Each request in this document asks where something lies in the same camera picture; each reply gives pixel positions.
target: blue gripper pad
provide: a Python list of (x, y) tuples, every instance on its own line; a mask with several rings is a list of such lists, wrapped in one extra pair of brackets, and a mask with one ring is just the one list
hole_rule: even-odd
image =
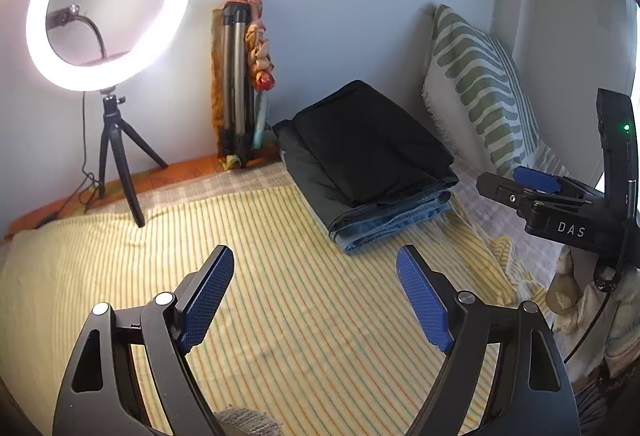
[(233, 274), (234, 255), (229, 248), (224, 247), (182, 313), (182, 331), (177, 343), (184, 354), (204, 340)]
[(418, 317), (427, 340), (443, 353), (453, 346), (453, 337), (447, 323), (447, 310), (435, 290), (418, 266), (411, 253), (402, 247), (396, 257), (398, 279), (404, 293)]
[(515, 167), (513, 179), (525, 187), (547, 194), (555, 194), (562, 190), (562, 185), (555, 176), (528, 167)]

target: screw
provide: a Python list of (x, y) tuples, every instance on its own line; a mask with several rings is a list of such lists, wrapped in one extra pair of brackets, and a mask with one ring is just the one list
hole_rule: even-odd
[(109, 311), (109, 305), (106, 302), (98, 302), (92, 311), (94, 312), (94, 315), (102, 315)]
[(476, 302), (476, 296), (470, 291), (461, 291), (458, 294), (458, 300), (462, 302), (462, 304), (473, 304)]
[(156, 304), (158, 306), (166, 306), (172, 300), (174, 300), (174, 294), (168, 291), (163, 291), (162, 293), (156, 295)]
[(522, 309), (527, 313), (538, 313), (538, 305), (535, 302), (526, 301), (522, 306)]

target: tripod leg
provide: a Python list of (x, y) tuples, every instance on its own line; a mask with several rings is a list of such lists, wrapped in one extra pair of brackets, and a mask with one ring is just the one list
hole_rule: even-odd
[(100, 136), (100, 165), (98, 169), (98, 197), (104, 197), (104, 173), (107, 169), (107, 149), (109, 148), (109, 132), (105, 125)]
[(127, 156), (125, 155), (124, 145), (122, 144), (120, 127), (113, 125), (109, 129), (109, 140), (111, 141), (111, 149), (113, 150), (113, 157), (116, 160), (116, 167), (118, 168), (118, 175), (120, 176), (124, 195), (127, 197), (129, 208), (131, 209), (133, 218), (136, 220), (136, 224), (142, 228), (145, 226), (145, 216), (142, 214), (138, 197), (136, 196), (136, 191), (131, 181), (131, 173), (129, 172), (129, 165), (127, 165)]
[(146, 155), (148, 155), (151, 159), (153, 159), (153, 161), (160, 165), (161, 168), (165, 169), (169, 166), (160, 156), (158, 156), (158, 154), (156, 154), (156, 152), (149, 146), (149, 144), (142, 139), (142, 136), (138, 134), (132, 126), (130, 126), (122, 119), (120, 120), (119, 126), (124, 131), (124, 133), (133, 140), (133, 143), (135, 143), (138, 147), (145, 151)]

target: folded jeans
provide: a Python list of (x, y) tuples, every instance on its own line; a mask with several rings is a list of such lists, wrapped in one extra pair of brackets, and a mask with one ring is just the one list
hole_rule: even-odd
[(439, 191), (407, 208), (388, 207), (383, 213), (350, 223), (329, 232), (331, 239), (344, 253), (349, 253), (368, 242), (388, 237), (409, 226), (416, 225), (450, 209), (450, 192)]

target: yellow striped bedsheet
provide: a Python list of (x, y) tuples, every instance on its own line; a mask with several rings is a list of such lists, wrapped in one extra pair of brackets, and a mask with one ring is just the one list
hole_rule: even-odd
[[(401, 435), (442, 364), (396, 277), (396, 252), (415, 244), (457, 289), (508, 305), (543, 290), (484, 239), (463, 207), (345, 255), (294, 185), (128, 213), (76, 217), (16, 236), (0, 273), (0, 375), (50, 434), (58, 387), (92, 306), (142, 305), (173, 290), (217, 244), (234, 278), (205, 342), (188, 355), (213, 411), (247, 406), (284, 435)], [(135, 351), (153, 426), (170, 434), (141, 348)], [(497, 347), (489, 346), (463, 432), (481, 418)]]

